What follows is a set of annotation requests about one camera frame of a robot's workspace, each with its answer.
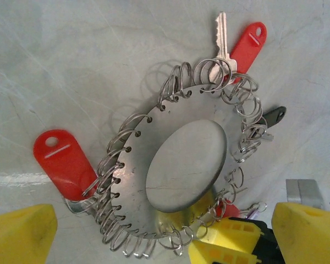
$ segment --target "key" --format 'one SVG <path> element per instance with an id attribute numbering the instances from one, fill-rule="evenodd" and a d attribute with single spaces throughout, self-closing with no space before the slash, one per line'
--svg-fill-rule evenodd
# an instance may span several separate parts
<path id="1" fill-rule="evenodd" d="M 234 59 L 230 59 L 230 54 L 227 50 L 227 26 L 226 26 L 226 13 L 221 12 L 216 19 L 217 32 L 216 32 L 216 45 L 219 47 L 217 58 L 225 59 L 231 66 L 232 73 L 237 72 L 237 62 Z M 224 72 L 228 74 L 228 67 L 223 64 Z M 209 71 L 209 81 L 216 83 L 218 79 L 222 78 L 220 67 L 215 64 Z"/>

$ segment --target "red plastic key fob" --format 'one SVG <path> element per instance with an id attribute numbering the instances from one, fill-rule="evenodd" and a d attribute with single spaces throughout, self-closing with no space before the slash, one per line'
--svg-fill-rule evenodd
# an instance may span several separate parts
<path id="1" fill-rule="evenodd" d="M 80 201 L 95 192 L 92 189 L 82 196 L 96 174 L 71 133 L 62 129 L 44 132 L 36 139 L 33 154 L 64 198 Z"/>
<path id="2" fill-rule="evenodd" d="M 221 216 L 223 207 L 224 207 L 223 201 L 220 201 L 218 206 L 215 208 L 216 217 Z M 239 216 L 240 216 L 240 210 L 236 206 L 226 205 L 223 217 L 239 217 Z"/>
<path id="3" fill-rule="evenodd" d="M 230 58 L 237 62 L 238 73 L 247 73 L 264 46 L 266 37 L 267 30 L 263 23 L 255 22 L 246 27 L 236 46 L 230 52 Z"/>

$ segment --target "key blade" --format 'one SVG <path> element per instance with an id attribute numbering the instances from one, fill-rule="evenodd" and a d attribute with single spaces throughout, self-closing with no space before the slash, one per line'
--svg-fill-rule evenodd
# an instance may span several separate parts
<path id="1" fill-rule="evenodd" d="M 227 51 L 226 13 L 220 12 L 219 16 L 215 21 L 217 23 L 216 45 L 219 47 L 219 56 L 223 59 L 227 59 L 228 51 Z"/>

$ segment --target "metal disc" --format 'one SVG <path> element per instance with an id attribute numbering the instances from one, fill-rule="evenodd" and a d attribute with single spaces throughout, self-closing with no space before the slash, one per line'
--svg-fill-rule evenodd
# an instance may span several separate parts
<path id="1" fill-rule="evenodd" d="M 131 224 L 130 230 L 139 229 L 135 235 L 147 233 L 146 238 L 161 237 L 168 228 L 189 226 L 195 217 L 201 216 L 215 202 L 216 194 L 225 185 L 224 176 L 238 168 L 238 164 L 230 153 L 237 151 L 237 143 L 241 136 L 241 119 L 233 112 L 233 107 L 224 103 L 219 92 L 214 94 L 200 92 L 202 85 L 189 87 L 190 98 L 179 97 L 179 101 L 163 101 L 165 111 L 154 107 L 148 113 L 153 121 L 148 123 L 143 119 L 135 128 L 141 131 L 141 136 L 130 136 L 125 147 L 131 147 L 130 152 L 122 152 L 119 162 L 124 168 L 117 170 L 114 177 L 121 179 L 119 184 L 112 186 L 113 193 L 120 193 L 112 201 L 113 206 L 121 205 L 118 215 L 125 219 L 120 224 Z M 149 166 L 159 148 L 176 130 L 190 122 L 208 119 L 218 123 L 227 137 L 227 156 L 218 179 L 210 190 L 196 204 L 175 213 L 163 213 L 156 210 L 148 201 L 146 195 L 146 177 Z"/>
<path id="2" fill-rule="evenodd" d="M 225 131 L 212 120 L 176 130 L 156 152 L 147 174 L 150 204 L 165 213 L 198 201 L 218 178 L 227 153 Z"/>

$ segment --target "metal key ring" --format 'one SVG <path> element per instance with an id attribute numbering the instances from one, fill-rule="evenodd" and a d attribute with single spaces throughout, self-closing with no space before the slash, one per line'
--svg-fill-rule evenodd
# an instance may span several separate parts
<path id="1" fill-rule="evenodd" d="M 264 209 L 262 211 L 259 211 L 260 208 L 260 204 L 264 204 Z M 262 213 L 266 210 L 266 208 L 268 207 L 268 204 L 266 204 L 266 202 L 258 202 L 258 212 Z"/>
<path id="2" fill-rule="evenodd" d="M 225 71 L 224 71 L 224 68 L 222 67 L 221 63 L 218 62 L 217 60 L 215 60 L 215 59 L 204 59 L 204 60 L 200 61 L 200 62 L 196 65 L 196 67 L 194 68 L 194 70 L 193 70 L 193 84 L 194 84 L 194 85 L 198 85 L 198 83 L 197 83 L 196 80 L 195 80 L 196 69 L 197 69 L 201 64 L 203 64 L 204 62 L 205 62 L 206 64 L 207 64 L 208 62 L 214 62 L 214 63 L 216 63 L 216 64 L 219 66 L 219 68 L 220 68 L 220 70 L 221 70 L 221 73 L 223 74 L 223 78 L 222 78 L 221 82 L 218 84 L 217 87 L 215 87 L 214 89 L 209 90 L 209 91 L 207 91 L 207 90 L 202 90 L 202 91 L 211 92 L 211 91 L 213 91 L 213 90 L 215 90 L 215 89 L 218 89 L 218 88 L 222 87 L 222 84 L 224 83 L 224 78 L 225 78 Z M 199 79 L 200 79 L 200 84 L 203 84 L 204 82 L 203 82 L 203 79 L 202 79 L 202 70 L 200 71 Z"/>
<path id="3" fill-rule="evenodd" d="M 219 204 L 220 204 L 220 202 L 219 202 L 219 200 L 218 200 L 218 202 L 216 202 L 215 203 L 215 205 L 213 206 L 213 207 L 210 207 L 209 209 L 208 209 L 208 213 L 212 216 L 212 218 L 214 219 L 214 221 L 216 222 L 218 222 L 218 221 L 220 221 L 221 220 L 221 218 L 222 217 L 217 217 L 216 216 L 216 208 L 219 206 Z"/>
<path id="4" fill-rule="evenodd" d="M 114 166 L 112 166 L 107 173 L 105 174 L 105 177 L 100 180 L 100 184 L 98 185 L 96 192 L 97 194 L 103 195 L 105 192 L 109 191 L 111 188 L 111 185 L 113 184 L 119 184 L 120 183 L 120 179 L 119 178 L 115 178 L 112 177 L 113 173 L 115 171 L 117 171 L 118 169 L 122 169 L 123 167 L 125 167 L 124 164 L 122 163 L 117 163 Z M 112 181 L 108 184 L 108 186 L 106 188 L 104 188 L 104 184 L 107 182 L 107 180 L 109 180 L 110 178 L 112 178 Z"/>
<path id="5" fill-rule="evenodd" d="M 246 84 L 246 82 L 248 81 L 250 89 L 244 88 L 243 86 Z M 241 95 L 243 94 L 249 94 L 247 98 L 249 98 L 250 96 L 253 96 L 252 94 L 252 82 L 248 79 L 241 79 L 232 89 L 231 94 L 228 96 L 229 101 L 232 100 L 233 96 L 237 96 L 239 93 L 241 93 Z"/>
<path id="6" fill-rule="evenodd" d="M 182 241 L 182 237 L 181 237 L 181 234 L 180 234 L 179 230 L 174 229 L 173 232 L 176 233 L 178 239 L 180 240 L 180 248 L 174 250 L 175 255 L 179 257 L 179 256 L 182 256 L 182 254 L 183 254 L 183 241 Z"/>
<path id="7" fill-rule="evenodd" d="M 246 125 L 254 125 L 256 124 L 263 116 L 263 108 L 262 108 L 262 103 L 258 97 L 254 97 L 254 104 L 255 108 L 254 110 L 249 114 L 249 115 L 244 115 L 244 114 L 238 114 L 242 116 L 244 119 L 242 120 L 242 123 Z M 252 122 L 249 123 L 247 122 L 247 119 L 252 119 Z"/>
<path id="8" fill-rule="evenodd" d="M 261 117 L 261 119 L 265 122 L 265 125 L 264 124 L 253 124 L 253 125 L 247 125 L 247 120 L 246 120 L 246 118 L 243 118 L 243 121 L 244 122 L 242 122 L 242 124 L 241 124 L 241 130 L 242 130 L 242 133 L 244 133 L 245 131 L 247 131 L 247 130 L 250 130 L 251 128 L 256 128 L 257 126 L 261 126 L 262 128 L 265 128 L 265 130 L 267 129 L 267 127 L 268 127 L 268 124 L 267 124 L 267 122 L 266 122 L 266 120 L 265 120 L 265 118 L 262 116 Z"/>
<path id="9" fill-rule="evenodd" d="M 144 256 L 144 258 L 145 258 L 146 260 L 150 258 L 151 254 L 152 254 L 153 251 L 154 251 L 155 245 L 156 245 L 156 243 L 157 243 L 157 241 L 158 241 L 157 239 L 155 239 L 156 235 L 157 235 L 157 234 L 154 233 L 154 238 L 153 238 L 153 241 L 151 242 L 152 245 L 147 246 L 146 249 L 145 249 L 144 252 L 143 252 L 143 256 Z"/>
<path id="10" fill-rule="evenodd" d="M 116 136 L 114 136 L 109 141 L 109 144 L 106 147 L 106 152 L 109 153 L 111 151 L 111 148 L 113 147 L 113 145 L 116 144 L 117 141 L 120 141 L 121 138 L 123 138 L 124 136 L 126 136 L 128 134 L 132 134 L 132 133 L 135 133 L 135 136 L 137 136 L 137 137 L 141 135 L 141 131 L 134 130 L 132 128 L 126 128 L 126 129 L 120 131 Z"/>
<path id="11" fill-rule="evenodd" d="M 143 253 L 145 252 L 145 250 L 146 250 L 147 247 L 149 246 L 149 240 L 148 240 L 148 242 L 147 242 L 147 244 L 146 244 L 146 247 L 145 247 L 145 249 L 143 250 L 143 252 L 142 252 L 142 253 L 139 253 L 139 247 L 140 247 L 142 241 L 144 240 L 144 237 L 147 236 L 147 235 L 148 235 L 147 232 L 145 232 L 145 233 L 142 235 L 142 238 L 141 238 L 141 240 L 140 240 L 140 242 L 139 242 L 138 247 L 136 247 L 135 252 L 133 252 L 133 255 L 134 255 L 137 259 L 139 259 L 139 260 L 143 257 Z"/>
<path id="12" fill-rule="evenodd" d="M 243 173 L 243 170 L 242 170 L 241 167 L 238 167 L 238 169 L 241 171 L 241 176 L 242 176 L 242 178 L 241 178 L 241 184 L 240 184 L 240 186 L 237 186 L 236 183 L 235 183 L 235 180 L 233 180 L 233 185 L 235 185 L 235 187 L 236 187 L 237 189 L 241 188 L 241 187 L 243 186 L 243 182 L 244 182 L 244 173 Z"/>
<path id="13" fill-rule="evenodd" d="M 108 236 L 111 234 L 111 232 L 113 231 L 114 227 L 117 226 L 117 230 L 115 231 L 115 233 L 113 235 L 111 235 L 111 237 L 108 239 Z M 108 244 L 111 240 L 113 240 L 113 238 L 115 237 L 116 232 L 122 228 L 120 226 L 120 224 L 117 222 L 117 218 L 114 219 L 114 221 L 109 225 L 109 227 L 105 230 L 105 233 L 103 233 L 103 229 L 101 229 L 101 232 L 103 234 L 103 238 L 102 238 L 102 242 L 103 244 Z"/>
<path id="14" fill-rule="evenodd" d="M 162 235 L 168 235 L 168 236 L 172 236 L 173 235 L 173 231 L 172 232 L 164 232 L 162 233 Z M 181 246 L 177 246 L 177 247 L 174 247 L 173 245 L 172 246 L 167 246 L 167 245 L 164 245 L 164 243 L 162 243 L 159 239 L 158 239 L 158 243 L 160 245 L 162 245 L 165 249 L 169 249 L 169 250 L 179 250 L 181 248 Z"/>
<path id="15" fill-rule="evenodd" d="M 99 163 L 99 165 L 97 166 L 97 174 L 99 177 L 103 177 L 104 174 L 104 168 L 106 167 L 106 165 L 115 157 L 117 157 L 122 151 L 125 152 L 130 152 L 131 151 L 131 147 L 123 147 L 120 150 L 112 150 L 111 152 L 109 152 L 105 158 L 103 158 L 101 160 L 101 162 Z"/>
<path id="16" fill-rule="evenodd" d="M 111 217 L 111 215 L 117 211 L 117 207 L 113 207 L 111 206 L 110 208 L 108 208 L 108 204 L 111 203 L 111 201 L 115 198 L 115 197 L 118 197 L 116 194 L 112 193 L 113 196 L 109 199 L 109 200 L 106 200 L 105 202 L 103 202 L 102 200 L 100 200 L 102 203 L 101 203 L 101 207 L 100 207 L 100 210 L 97 212 L 97 214 L 95 215 L 95 221 L 98 223 L 99 220 L 100 220 L 100 217 L 103 216 L 103 214 L 105 213 L 106 210 L 109 209 L 109 211 L 107 211 L 106 215 L 105 215 L 105 219 L 103 219 L 101 223 L 103 223 L 105 220 L 109 220 L 109 218 Z"/>
<path id="17" fill-rule="evenodd" d="M 171 73 L 170 76 L 165 80 L 163 85 L 161 86 L 160 89 L 160 95 L 158 98 L 158 104 L 157 107 L 160 109 L 160 111 L 164 111 L 165 107 L 162 104 L 162 101 L 167 98 L 170 102 L 178 102 L 178 96 L 175 96 L 175 91 L 176 91 L 176 76 L 175 76 L 175 71 L 179 70 L 180 66 L 176 65 Z"/>
<path id="18" fill-rule="evenodd" d="M 242 147 L 241 145 L 242 143 L 240 142 L 238 147 L 239 147 L 239 150 L 242 154 L 246 154 L 248 153 L 249 151 L 253 150 L 253 149 L 256 149 L 257 147 L 260 146 L 261 144 L 261 141 L 254 141 L 252 143 L 248 143 L 246 146 Z"/>
<path id="19" fill-rule="evenodd" d="M 181 64 L 181 67 L 180 67 L 180 73 L 179 73 L 179 80 L 178 80 L 178 88 L 179 88 L 179 92 L 181 94 L 181 96 L 183 98 L 189 98 L 192 94 L 192 91 L 188 91 L 187 94 L 184 93 L 183 91 L 183 81 L 182 81 L 182 78 L 183 78 L 183 70 L 184 69 L 187 69 L 187 74 L 188 76 L 192 77 L 192 67 L 191 67 L 191 64 L 189 64 L 188 62 L 184 62 Z"/>
<path id="20" fill-rule="evenodd" d="M 117 240 L 120 238 L 121 234 L 123 232 L 126 232 L 126 236 L 124 237 L 124 239 L 117 245 L 115 246 Z M 119 248 L 121 248 L 121 246 L 123 245 L 123 243 L 125 243 L 125 241 L 127 240 L 127 238 L 130 236 L 131 234 L 128 233 L 127 231 L 125 231 L 123 228 L 120 228 L 118 231 L 117 231 L 117 235 L 114 237 L 114 239 L 111 241 L 111 244 L 110 244 L 110 250 L 115 252 L 117 251 Z"/>
<path id="21" fill-rule="evenodd" d="M 217 206 L 219 206 L 220 201 L 222 201 L 222 209 L 221 209 L 221 215 L 220 215 L 219 217 L 216 217 L 216 209 L 215 209 L 215 217 L 214 217 L 214 219 L 215 219 L 217 222 L 219 222 L 219 221 L 224 217 L 224 214 L 225 214 L 225 212 L 226 212 L 226 203 L 225 203 L 222 199 L 218 200 L 218 203 L 217 203 L 217 205 L 215 206 L 215 208 L 216 208 Z"/>
<path id="22" fill-rule="evenodd" d="M 235 110 L 236 110 L 236 112 L 237 112 L 237 114 L 239 116 L 244 117 L 244 118 L 252 118 L 252 117 L 254 117 L 254 116 L 257 115 L 258 111 L 260 111 L 260 108 L 261 108 L 261 104 L 259 104 L 260 103 L 260 100 L 257 99 L 257 97 L 253 97 L 252 100 L 254 102 L 254 109 L 253 109 L 253 111 L 250 114 L 245 114 L 244 111 L 242 111 L 238 107 L 235 107 Z"/>
<path id="23" fill-rule="evenodd" d="M 232 187 L 232 190 L 233 190 L 232 201 L 231 202 L 227 202 L 227 199 L 223 199 L 223 202 L 226 203 L 227 205 L 233 205 L 234 201 L 236 200 L 236 196 L 237 196 L 237 192 L 236 192 L 235 186 L 233 184 L 230 184 L 230 186 Z"/>
<path id="24" fill-rule="evenodd" d="M 145 256 L 148 256 L 148 255 L 146 254 L 146 251 L 147 251 L 148 248 L 151 246 L 151 243 L 152 243 L 152 240 L 148 239 L 147 244 L 146 244 L 145 248 L 143 249 L 143 252 L 142 252 L 142 253 L 139 253 L 139 251 L 137 251 L 137 252 L 134 252 L 133 255 L 134 255 L 137 259 L 139 259 L 139 260 L 140 260 L 141 258 L 145 257 Z"/>
<path id="25" fill-rule="evenodd" d="M 130 242 L 131 242 L 131 240 L 133 238 L 133 235 L 132 234 L 137 234 L 138 232 L 139 232 L 139 229 L 132 230 L 132 231 L 129 232 L 130 236 L 127 237 L 126 242 L 123 244 L 123 247 L 124 247 L 124 249 L 122 251 L 123 254 L 125 254 L 125 252 L 128 254 L 127 247 L 128 247 L 128 245 L 130 244 Z"/>
<path id="26" fill-rule="evenodd" d="M 71 208 L 71 205 L 70 205 L 69 203 L 72 203 L 72 204 L 80 204 L 82 201 L 85 201 L 85 200 L 77 201 L 77 202 L 75 202 L 75 201 L 69 201 L 69 200 L 67 201 L 67 199 L 63 197 L 63 201 L 64 201 L 64 203 L 66 204 L 67 208 L 68 208 L 72 213 L 74 213 L 75 215 L 79 215 L 80 213 L 85 213 L 85 212 L 87 212 L 89 209 L 91 209 L 94 205 L 96 205 L 96 204 L 98 203 L 98 199 L 97 199 L 96 196 L 89 197 L 87 200 L 88 200 L 88 201 L 89 201 L 89 200 L 93 200 L 93 202 L 91 202 L 89 205 L 87 205 L 82 211 L 75 212 L 75 211 L 73 211 L 73 209 Z"/>
<path id="27" fill-rule="evenodd" d="M 228 74 L 225 75 L 225 72 L 224 72 L 224 70 L 223 70 L 224 68 L 222 68 L 222 71 L 221 71 L 221 72 L 222 72 L 222 74 L 223 74 L 223 77 L 222 77 L 222 80 L 221 80 L 221 82 L 220 82 L 220 85 L 217 86 L 217 87 L 215 87 L 215 88 L 213 88 L 213 89 L 211 89 L 211 90 L 201 89 L 201 91 L 203 91 L 203 92 L 217 92 L 217 91 L 222 91 L 227 85 L 230 84 L 230 82 L 231 82 L 231 80 L 232 80 L 232 69 L 231 69 L 231 65 L 230 65 L 225 59 L 222 59 L 222 58 L 214 58 L 213 60 L 225 63 L 226 66 L 227 66 L 227 68 L 228 68 L 228 70 L 229 70 L 229 72 L 228 72 Z M 210 61 L 212 61 L 212 60 L 207 59 L 207 62 L 206 62 L 206 63 L 204 64 L 204 66 L 201 68 L 201 71 L 200 71 L 200 80 L 201 80 L 202 83 L 203 83 L 203 81 L 202 81 L 203 69 L 204 69 L 204 67 L 205 67 Z"/>
<path id="28" fill-rule="evenodd" d="M 250 84 L 254 84 L 255 85 L 255 87 L 256 87 L 255 89 L 252 89 L 252 88 L 251 89 L 247 89 L 247 88 L 241 87 L 242 89 L 244 89 L 246 91 L 256 92 L 259 89 L 259 84 L 251 76 L 249 76 L 248 74 L 245 74 L 245 73 L 234 73 L 234 74 L 232 74 L 232 77 L 234 77 L 234 78 L 244 78 L 247 81 L 249 81 Z"/>
<path id="29" fill-rule="evenodd" d="M 187 245 L 189 245 L 189 244 L 192 242 L 192 240 L 193 240 L 193 236 L 194 236 L 194 234 L 193 234 L 193 230 L 192 230 L 190 227 L 186 226 L 186 225 L 182 226 L 182 230 L 184 230 L 185 234 L 189 237 L 189 240 L 188 240 L 187 242 L 183 243 L 182 246 L 187 246 Z M 169 239 L 170 239 L 170 242 L 171 242 L 173 245 L 175 245 L 175 246 L 179 246 L 179 244 L 175 243 L 175 242 L 172 240 L 172 236 L 169 236 Z"/>
<path id="30" fill-rule="evenodd" d="M 130 123 L 132 123 L 132 121 L 134 121 L 134 120 L 136 120 L 136 119 L 138 119 L 138 118 L 141 118 L 141 119 L 143 119 L 143 118 L 147 118 L 147 122 L 148 123 L 151 123 L 152 121 L 153 121 L 153 118 L 152 117 L 150 117 L 149 115 L 147 115 L 147 114 L 142 114 L 142 113 L 135 113 L 135 114 L 132 114 L 132 115 L 130 115 L 123 123 L 122 123 L 122 125 L 120 126 L 120 128 L 119 128 L 119 132 L 121 132 L 122 130 L 125 130 L 125 127 L 127 127 Z M 123 143 L 125 143 L 126 142 L 126 140 L 124 140 L 124 139 L 120 139 L 120 141 L 121 142 L 123 142 Z"/>
<path id="31" fill-rule="evenodd" d="M 207 227 L 211 227 L 213 224 L 215 224 L 215 222 L 216 222 L 216 219 L 215 219 L 215 217 L 212 217 L 213 218 L 213 220 L 212 220 L 212 222 L 210 223 L 210 224 L 208 224 L 208 223 L 206 223 L 206 225 L 207 225 Z"/>
<path id="32" fill-rule="evenodd" d="M 108 226 L 108 221 L 109 221 L 109 220 L 111 221 L 111 219 L 110 219 L 110 216 L 111 216 L 111 215 L 112 215 L 112 213 L 109 214 L 108 219 L 104 219 L 104 220 L 101 222 L 101 224 L 100 224 L 100 233 L 103 233 L 103 230 Z M 109 229 L 109 228 L 110 228 L 110 226 L 112 225 L 112 223 L 114 223 L 114 222 L 116 222 L 119 226 L 121 226 L 121 225 L 118 223 L 118 219 L 117 219 L 117 217 L 123 217 L 123 216 L 115 216 L 114 220 L 111 222 L 111 224 L 108 226 L 108 229 L 106 229 L 106 230 L 108 230 L 109 232 L 111 232 L 111 229 Z"/>
<path id="33" fill-rule="evenodd" d="M 251 140 L 257 140 L 260 139 L 265 133 L 267 133 L 267 126 L 261 125 L 261 124 L 256 124 L 256 125 L 251 125 L 247 128 L 245 128 L 242 133 L 245 134 L 247 131 L 250 132 L 248 136 L 246 136 L 247 141 Z"/>
<path id="34" fill-rule="evenodd" d="M 198 233 L 198 230 L 197 230 L 197 232 L 196 232 L 196 237 L 198 238 L 198 239 L 202 239 L 203 237 L 205 237 L 206 235 L 207 235 L 207 233 L 208 233 L 208 226 L 201 220 L 201 219 L 196 219 L 197 221 L 199 221 L 200 222 L 200 226 L 199 227 L 205 227 L 205 232 L 204 232 L 204 235 L 202 235 L 201 237 L 198 237 L 197 236 L 197 233 Z"/>
<path id="35" fill-rule="evenodd" d="M 238 96 L 238 100 L 240 101 L 240 105 L 243 105 L 247 100 L 250 100 L 251 97 L 254 97 L 253 93 L 250 93 L 246 90 L 239 91 L 240 95 Z"/>
<path id="36" fill-rule="evenodd" d="M 131 252 L 128 252 L 127 251 L 127 246 L 130 244 L 131 242 L 131 239 L 132 239 L 133 236 L 130 236 L 129 239 L 127 240 L 126 244 L 124 245 L 124 249 L 122 251 L 123 255 L 125 257 L 130 257 L 133 255 L 134 251 L 136 251 L 136 249 L 140 246 L 140 243 L 142 242 L 143 238 L 142 237 L 137 237 L 137 241 L 136 241 L 136 244 L 135 246 L 133 247 L 133 249 L 131 250 Z"/>
<path id="37" fill-rule="evenodd" d="M 250 156 L 252 156 L 253 153 L 255 153 L 257 150 L 258 150 L 257 148 L 253 148 L 253 149 L 251 149 L 250 151 L 243 153 L 242 158 L 240 158 L 240 159 L 235 159 L 235 160 L 236 160 L 238 163 L 243 163 L 243 162 L 245 162 Z"/>

